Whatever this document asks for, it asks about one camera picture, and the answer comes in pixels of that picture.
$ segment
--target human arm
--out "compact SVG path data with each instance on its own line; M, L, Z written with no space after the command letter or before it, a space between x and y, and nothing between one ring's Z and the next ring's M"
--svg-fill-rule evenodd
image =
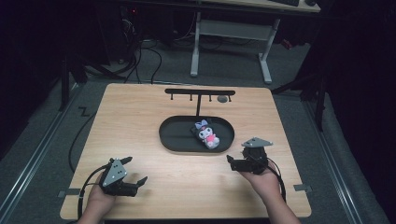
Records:
M297 216L283 201L277 177L269 169L266 169L261 175L254 175L248 172L239 173L250 182L253 189L259 194L267 208L268 217L272 224L300 223Z
M96 179L96 184L92 186L87 206L78 224L98 224L103 216L111 210L116 201L116 196L104 194L99 185L97 185L100 177L101 175Z

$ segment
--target desk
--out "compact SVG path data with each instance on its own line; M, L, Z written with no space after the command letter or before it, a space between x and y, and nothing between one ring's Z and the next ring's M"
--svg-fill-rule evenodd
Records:
M271 2L268 0L202 0L202 2L230 4L244 7L263 7L277 10L289 10L299 12L320 12L320 7L314 5L310 7L304 0L300 0L299 6L292 7L284 4ZM199 39L200 35L219 35L227 37L245 38L265 41L264 49L259 54L259 62L262 67L262 75L266 84L271 84L272 79L268 69L267 57L273 44L280 19L275 19L273 25L254 25L238 22L201 20L201 13L197 13L195 25L195 45L192 52L191 76L198 76L199 63Z
M201 116L222 117L233 125L231 147L220 154L166 149L160 141L160 125L175 115L195 115L197 100L190 101L189 95L170 100L166 88L235 91L231 102L209 102L203 96L201 104ZM253 136L274 142L266 152L280 168L288 205L298 217L308 217L311 208L305 192L293 187L302 181L274 99L263 88L108 85L70 189L80 189L109 158L132 156L125 164L129 174L123 181L135 183L144 176L148 181L135 197L118 197L107 219L268 217L261 199L226 160L226 155L242 159L241 144ZM77 195L66 196L61 217L77 218L77 206Z

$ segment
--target purple bow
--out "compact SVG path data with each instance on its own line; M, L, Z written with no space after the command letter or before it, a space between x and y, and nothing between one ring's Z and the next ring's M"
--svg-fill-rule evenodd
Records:
M203 119L201 122L195 123L195 128L201 129L203 126L206 126L206 125L207 125L207 121Z

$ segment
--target stuffed animal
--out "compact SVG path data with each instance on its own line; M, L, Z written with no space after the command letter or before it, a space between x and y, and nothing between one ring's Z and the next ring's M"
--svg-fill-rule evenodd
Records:
M197 137L205 143L207 148L213 149L219 145L220 140L213 133L213 128L205 119L201 122L196 122L195 128Z

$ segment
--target black tray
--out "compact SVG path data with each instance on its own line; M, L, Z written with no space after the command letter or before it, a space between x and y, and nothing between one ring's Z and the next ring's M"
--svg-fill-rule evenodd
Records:
M214 134L220 142L216 148L209 149L192 132L195 122L210 120ZM220 153L233 143L233 126L225 119L208 116L173 116L160 126L160 138L163 145L175 152Z

